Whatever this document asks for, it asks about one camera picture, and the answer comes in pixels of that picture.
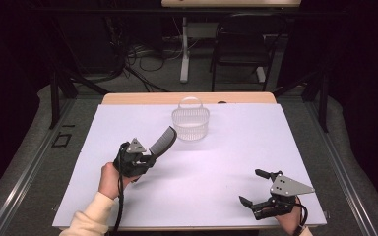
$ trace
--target chair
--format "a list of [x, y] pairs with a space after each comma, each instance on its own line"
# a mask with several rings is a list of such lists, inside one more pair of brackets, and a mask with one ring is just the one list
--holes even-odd
[[276, 14], [238, 13], [224, 17], [217, 26], [210, 66], [212, 91], [215, 91], [217, 65], [253, 67], [253, 73], [258, 67], [267, 67], [263, 84], [266, 90], [276, 44], [286, 25], [285, 18]]

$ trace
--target table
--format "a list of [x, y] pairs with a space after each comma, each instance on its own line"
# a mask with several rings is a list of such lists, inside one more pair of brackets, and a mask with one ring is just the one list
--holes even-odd
[[[162, 0], [163, 7], [170, 8], [294, 8], [299, 7], [301, 0]], [[215, 29], [212, 32], [203, 30], [201, 36], [215, 37]], [[188, 82], [189, 73], [189, 50], [188, 50], [188, 23], [187, 18], [183, 17], [182, 24], [182, 38], [183, 38], [183, 58], [182, 69], [180, 72], [180, 82]], [[257, 71], [260, 81], [265, 80], [263, 68]]]
[[[272, 181], [256, 176], [256, 168], [282, 170], [312, 186], [282, 108], [269, 92], [106, 95], [53, 226], [68, 227], [73, 213], [88, 205], [97, 191], [100, 167], [113, 160], [123, 142], [138, 138], [146, 148], [153, 144], [172, 125], [171, 112], [186, 96], [200, 98], [210, 110], [209, 133], [196, 142], [176, 140], [154, 168], [127, 187], [120, 230], [278, 227], [273, 218], [257, 221], [238, 199], [243, 196], [259, 203], [270, 196]], [[303, 195], [301, 200], [309, 210], [308, 225], [326, 224], [316, 194]], [[110, 226], [117, 211], [115, 206]]]

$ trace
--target person's right hand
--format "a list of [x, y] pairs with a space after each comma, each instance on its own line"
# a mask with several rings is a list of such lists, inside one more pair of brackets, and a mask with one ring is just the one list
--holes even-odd
[[[296, 203], [300, 203], [299, 198], [296, 198]], [[293, 235], [297, 226], [300, 224], [300, 217], [301, 207], [294, 206], [291, 213], [275, 216], [275, 219], [287, 234]]]
[[[102, 166], [101, 172], [98, 190], [100, 193], [114, 200], [119, 195], [119, 172], [115, 169], [112, 162], [108, 162]], [[123, 176], [122, 182], [124, 189], [130, 182], [138, 178], [140, 178], [140, 176], [131, 178]]]

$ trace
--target transparent container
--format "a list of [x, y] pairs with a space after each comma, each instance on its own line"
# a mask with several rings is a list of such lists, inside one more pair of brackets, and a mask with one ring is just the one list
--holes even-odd
[[177, 138], [181, 140], [200, 140], [208, 133], [210, 111], [197, 97], [189, 96], [180, 100], [178, 108], [173, 111], [171, 118]]

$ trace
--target sleeve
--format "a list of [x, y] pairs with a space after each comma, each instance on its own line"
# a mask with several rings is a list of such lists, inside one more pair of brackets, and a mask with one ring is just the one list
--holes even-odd
[[99, 236], [108, 230], [106, 223], [115, 201], [97, 192], [94, 199], [83, 211], [77, 211], [73, 216], [70, 228], [60, 233], [60, 236], [81, 235]]
[[302, 230], [302, 233], [300, 233], [299, 236], [312, 236], [311, 230], [309, 230], [308, 227], [305, 227], [305, 228]]

